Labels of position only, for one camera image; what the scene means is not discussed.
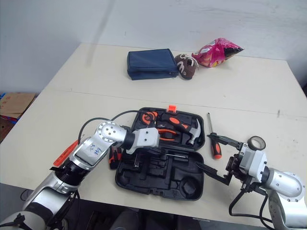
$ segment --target claw hammer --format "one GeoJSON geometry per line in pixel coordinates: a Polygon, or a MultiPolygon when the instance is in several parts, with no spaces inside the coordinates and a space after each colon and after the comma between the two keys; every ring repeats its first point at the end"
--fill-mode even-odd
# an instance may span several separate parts
{"type": "Polygon", "coordinates": [[[198,138],[201,134],[201,125],[198,119],[197,121],[197,128],[193,128],[192,126],[189,126],[187,124],[184,124],[180,122],[177,118],[169,116],[168,121],[174,125],[177,129],[185,132],[185,133],[190,133],[192,134],[192,138],[189,140],[189,144],[194,145],[195,139],[198,138]]]}

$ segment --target open tool case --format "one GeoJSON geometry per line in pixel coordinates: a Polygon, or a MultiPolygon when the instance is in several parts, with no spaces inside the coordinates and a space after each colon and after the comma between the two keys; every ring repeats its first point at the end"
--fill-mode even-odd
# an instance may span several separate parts
{"type": "Polygon", "coordinates": [[[170,199],[198,200],[204,179],[202,170],[195,164],[196,161],[203,162],[202,156],[196,152],[205,143],[202,117],[182,111],[167,112],[161,108],[140,110],[153,115],[138,113],[131,130],[156,127],[160,134],[159,147],[137,149],[132,155],[123,154],[116,172],[117,185],[170,199]],[[200,134],[193,145],[189,143],[192,135],[175,127],[169,121],[170,117],[196,129],[199,122],[200,134]]]}

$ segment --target white wall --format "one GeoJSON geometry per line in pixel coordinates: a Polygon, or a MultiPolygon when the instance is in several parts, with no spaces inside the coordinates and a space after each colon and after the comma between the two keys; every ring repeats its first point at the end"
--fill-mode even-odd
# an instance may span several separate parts
{"type": "Polygon", "coordinates": [[[243,56],[288,60],[307,83],[305,0],[0,0],[0,8],[0,91],[41,91],[80,42],[195,51],[218,37],[243,56]]]}

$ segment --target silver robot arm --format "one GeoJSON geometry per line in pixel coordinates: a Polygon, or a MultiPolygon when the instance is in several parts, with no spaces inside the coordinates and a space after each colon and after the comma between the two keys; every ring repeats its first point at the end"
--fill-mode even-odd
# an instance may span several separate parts
{"type": "Polygon", "coordinates": [[[294,173],[268,168],[266,153],[243,143],[240,171],[252,176],[269,197],[269,211],[276,230],[307,229],[305,185],[294,173]]]}
{"type": "Polygon", "coordinates": [[[72,195],[85,176],[106,156],[112,145],[133,154],[138,148],[157,147],[156,128],[144,128],[132,133],[113,121],[105,121],[92,137],[86,138],[64,161],[31,193],[23,211],[6,218],[3,229],[44,230],[63,218],[71,206],[72,195]]]}
{"type": "Polygon", "coordinates": [[[275,230],[307,229],[305,184],[294,173],[281,172],[266,166],[267,156],[262,138],[251,137],[247,143],[243,143],[225,136],[208,136],[221,144],[231,145],[239,151],[238,154],[230,157],[226,167],[229,173],[224,177],[218,176],[217,170],[198,164],[198,167],[208,176],[226,185],[229,185],[232,176],[242,182],[240,194],[229,206],[230,215],[240,216],[241,214],[232,214],[233,206],[244,193],[255,191],[268,196],[269,211],[275,230]]]}

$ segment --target snack bag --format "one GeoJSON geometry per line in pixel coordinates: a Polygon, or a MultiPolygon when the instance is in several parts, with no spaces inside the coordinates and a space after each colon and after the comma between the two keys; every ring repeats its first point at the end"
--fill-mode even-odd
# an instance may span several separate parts
{"type": "Polygon", "coordinates": [[[217,38],[202,47],[198,52],[193,53],[192,57],[203,66],[215,67],[242,50],[241,47],[225,38],[217,38]]]}

